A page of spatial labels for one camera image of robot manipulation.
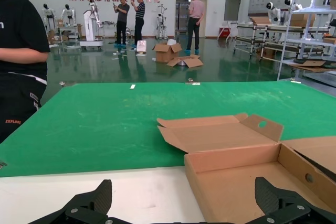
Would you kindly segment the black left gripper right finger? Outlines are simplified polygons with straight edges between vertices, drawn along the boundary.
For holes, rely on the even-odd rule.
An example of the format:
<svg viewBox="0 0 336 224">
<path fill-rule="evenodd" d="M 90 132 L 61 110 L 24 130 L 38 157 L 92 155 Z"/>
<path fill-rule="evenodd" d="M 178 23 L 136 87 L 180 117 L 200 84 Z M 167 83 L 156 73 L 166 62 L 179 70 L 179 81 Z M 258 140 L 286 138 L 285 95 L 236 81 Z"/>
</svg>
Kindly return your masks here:
<svg viewBox="0 0 336 224">
<path fill-rule="evenodd" d="M 255 223 L 335 223 L 335 214 L 314 206 L 295 191 L 255 179 L 255 201 L 265 214 Z"/>
</svg>

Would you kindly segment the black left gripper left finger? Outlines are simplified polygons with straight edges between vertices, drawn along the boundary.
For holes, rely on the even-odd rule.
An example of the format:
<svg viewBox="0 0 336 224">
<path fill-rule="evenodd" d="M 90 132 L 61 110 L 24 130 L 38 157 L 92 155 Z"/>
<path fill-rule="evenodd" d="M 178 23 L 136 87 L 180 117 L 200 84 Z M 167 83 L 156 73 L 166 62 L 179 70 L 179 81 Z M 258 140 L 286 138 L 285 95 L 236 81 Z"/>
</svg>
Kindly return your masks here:
<svg viewBox="0 0 336 224">
<path fill-rule="evenodd" d="M 105 179 L 93 191 L 77 194 L 60 210 L 41 217 L 34 224 L 113 223 L 108 212 L 112 205 L 112 181 Z"/>
</svg>

